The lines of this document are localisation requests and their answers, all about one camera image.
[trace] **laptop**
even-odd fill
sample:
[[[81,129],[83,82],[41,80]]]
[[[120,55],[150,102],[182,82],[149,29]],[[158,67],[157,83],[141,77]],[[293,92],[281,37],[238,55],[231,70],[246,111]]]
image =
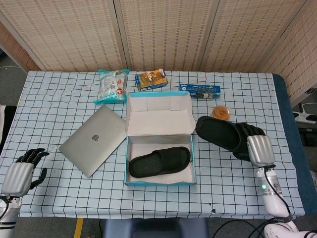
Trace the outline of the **laptop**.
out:
[[[107,106],[101,106],[59,150],[90,177],[125,137],[125,121]]]

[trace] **teal snack package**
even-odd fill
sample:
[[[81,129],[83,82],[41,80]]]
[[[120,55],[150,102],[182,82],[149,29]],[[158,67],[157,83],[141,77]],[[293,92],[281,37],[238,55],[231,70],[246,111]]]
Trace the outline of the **teal snack package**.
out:
[[[129,72],[128,69],[116,71],[99,69],[99,92],[94,103],[125,103],[127,101],[125,88]]]

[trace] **apple logo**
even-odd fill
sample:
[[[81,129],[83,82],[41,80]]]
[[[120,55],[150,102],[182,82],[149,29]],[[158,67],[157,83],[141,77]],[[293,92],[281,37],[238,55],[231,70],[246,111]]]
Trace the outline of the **apple logo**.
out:
[[[99,136],[98,135],[94,135],[93,137],[91,137],[94,141],[98,141]]]

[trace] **black slipper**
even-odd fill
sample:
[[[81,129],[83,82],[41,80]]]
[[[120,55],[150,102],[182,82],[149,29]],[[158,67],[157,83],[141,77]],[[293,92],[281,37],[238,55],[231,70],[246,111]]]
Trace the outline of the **black slipper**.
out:
[[[232,151],[240,160],[249,161],[247,137],[250,135],[265,135],[261,128],[243,123],[232,123],[208,116],[198,119],[196,132],[202,139]]]
[[[189,162],[190,151],[186,147],[172,147],[134,158],[129,172],[135,178],[172,174],[185,169]]]

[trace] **white tablecloth with black grid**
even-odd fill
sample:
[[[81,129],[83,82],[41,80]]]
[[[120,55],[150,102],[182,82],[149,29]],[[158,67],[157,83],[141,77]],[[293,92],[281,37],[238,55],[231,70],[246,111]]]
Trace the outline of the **white tablecloth with black grid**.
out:
[[[130,72],[127,91],[137,91]],[[179,83],[219,85],[217,100],[193,99],[197,120],[216,105],[226,105],[230,121],[262,128],[271,138],[283,195],[291,212],[303,215],[271,74],[166,71],[169,84],[154,91],[178,90]],[[124,141],[93,174],[86,178],[58,150],[99,107],[95,72],[31,71],[0,159],[0,183],[8,166],[28,149],[50,152],[38,164],[48,168],[45,181],[22,198],[21,216],[89,218],[235,217],[263,218],[264,208],[256,169],[230,152],[199,138],[194,132],[197,184],[193,186],[141,186],[123,184]],[[125,104],[107,104],[122,118]]]

